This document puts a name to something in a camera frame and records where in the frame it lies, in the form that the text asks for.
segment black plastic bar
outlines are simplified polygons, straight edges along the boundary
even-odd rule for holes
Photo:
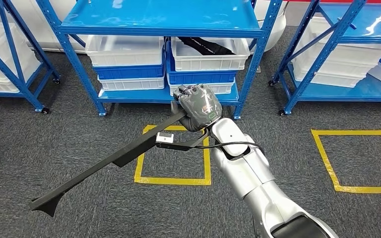
[[[114,163],[119,167],[123,167],[124,165],[128,164],[136,157],[155,146],[155,139],[158,132],[161,132],[185,115],[186,113],[184,111],[180,111],[179,113],[162,122],[160,125],[141,135],[133,142],[127,144],[122,149],[116,151],[106,159],[101,160],[91,168],[85,170],[68,182],[62,184],[58,188],[46,193],[42,197],[33,199],[30,203],[31,210],[40,210],[53,217],[55,215],[58,202],[65,193],[110,163]]]

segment robotic arm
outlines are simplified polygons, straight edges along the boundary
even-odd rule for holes
[[[109,163],[123,167],[153,146],[184,151],[212,148],[212,160],[234,193],[249,207],[261,238],[338,238],[327,224],[303,210],[280,190],[262,148],[243,134],[231,119],[221,117],[221,104],[207,85],[181,86],[174,92],[174,98],[184,110],[173,101],[172,117],[60,187],[33,199],[31,210],[41,210],[53,217],[61,197],[74,186]],[[161,131],[178,120],[189,131],[204,129],[204,135],[196,140],[174,143],[173,134]],[[215,139],[215,145],[199,146],[207,136]]]
[[[221,118],[221,105],[209,87],[182,87],[175,92],[175,98],[188,112],[190,118],[187,120],[193,121],[194,128],[188,130],[206,127],[216,144],[223,145],[212,148],[211,158],[234,193],[249,207],[261,238],[338,237],[326,223],[310,215],[281,191],[261,147],[243,134],[231,119]],[[205,108],[202,111],[205,113],[199,111],[195,115],[193,112],[200,108]]]

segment blue metal shelf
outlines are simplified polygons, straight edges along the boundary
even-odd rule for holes
[[[167,103],[173,99],[170,96],[170,88],[165,81],[163,89],[156,90],[133,90],[133,91],[104,91],[100,90],[99,102],[102,103]],[[218,94],[218,100],[225,106],[239,104],[239,93],[236,84],[233,85],[230,94]]]
[[[321,3],[318,11],[327,19],[330,25],[338,22],[347,11],[350,4]],[[381,4],[366,4],[354,18],[345,31],[339,43],[381,43]]]
[[[295,80],[291,65],[289,65],[289,72],[294,84],[298,87],[301,82]],[[311,83],[301,94],[299,101],[381,102],[381,81],[367,75],[354,88]]]
[[[69,35],[228,37],[254,38],[255,41],[260,39],[241,91],[238,92],[234,86],[230,95],[218,95],[223,105],[236,106],[235,119],[240,119],[256,68],[282,4],[282,0],[271,0],[267,12],[269,17],[259,29],[253,10],[255,0],[78,0],[63,22],[58,19],[49,0],[36,2],[100,116],[106,115],[103,102],[169,103],[172,97],[168,87],[162,90],[96,92],[69,42]]]
[[[138,36],[262,35],[251,2],[243,0],[79,0],[60,30]]]
[[[28,80],[24,80],[24,75],[22,72],[22,68],[20,65],[20,61],[18,58],[18,52],[15,48],[15,43],[12,38],[12,34],[10,31],[9,23],[6,17],[6,12],[8,12],[19,28],[24,33],[25,37],[28,39],[28,41],[31,43],[33,48],[36,50],[37,54],[42,59],[40,65],[37,67],[35,72],[28,78]],[[10,92],[0,92],[0,97],[19,97],[19,98],[25,98],[27,99],[35,108],[36,112],[43,112],[48,113],[49,109],[45,108],[42,103],[40,103],[37,100],[37,97],[39,96],[40,92],[46,85],[48,79],[53,76],[53,80],[56,83],[59,83],[59,74],[56,72],[55,68],[50,63],[49,59],[45,55],[43,49],[40,47],[39,43],[34,38],[31,31],[28,29],[27,25],[25,24],[24,20],[19,15],[18,11],[15,9],[14,5],[11,3],[10,0],[0,0],[0,18],[2,20],[3,28],[5,31],[6,38],[8,40],[10,52],[12,55],[12,58],[14,60],[15,68],[17,75],[15,75],[0,59],[0,71],[10,80],[12,84],[19,90],[18,93],[10,93]],[[37,77],[38,72],[41,68],[46,67],[47,71],[44,77],[41,79],[40,83],[38,84],[36,90],[34,92],[30,92],[28,87],[31,85],[33,80]]]
[[[354,88],[337,87],[311,83],[315,73],[326,61],[338,44],[381,44],[381,4],[366,4],[366,0],[353,0],[351,4],[319,4],[320,0],[311,0],[302,22],[285,53],[279,69],[270,85],[281,81],[288,102],[280,115],[291,114],[291,110],[299,101],[334,101],[334,102],[381,102],[381,81],[367,75]],[[295,51],[310,19],[320,12],[331,27],[312,40],[299,51]],[[321,50],[305,78],[299,82],[294,79],[291,60],[300,55],[326,35],[329,40]],[[290,92],[284,79],[284,71],[288,71],[295,86]]]

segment robotic hand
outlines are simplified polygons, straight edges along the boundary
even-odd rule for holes
[[[211,150],[211,158],[234,193],[246,202],[261,238],[338,238],[326,223],[281,191],[261,148],[231,119],[221,118],[221,105],[209,86],[182,86],[174,92],[174,98],[188,115],[180,120],[186,129],[206,128],[217,144],[223,144]],[[177,103],[171,106],[176,113]]]
[[[179,86],[173,93],[175,100],[179,101],[188,116],[180,119],[180,123],[188,131],[201,130],[216,122],[223,112],[220,102],[206,84],[195,86]],[[176,101],[171,102],[173,114],[179,112]]]

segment shelf caster wheel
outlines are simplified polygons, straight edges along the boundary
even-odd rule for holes
[[[279,116],[285,116],[286,114],[285,114],[285,111],[284,110],[280,110],[279,112],[278,112],[278,115]]]
[[[48,109],[48,108],[43,108],[42,111],[41,111],[41,113],[47,115],[47,114],[50,113],[50,109]]]

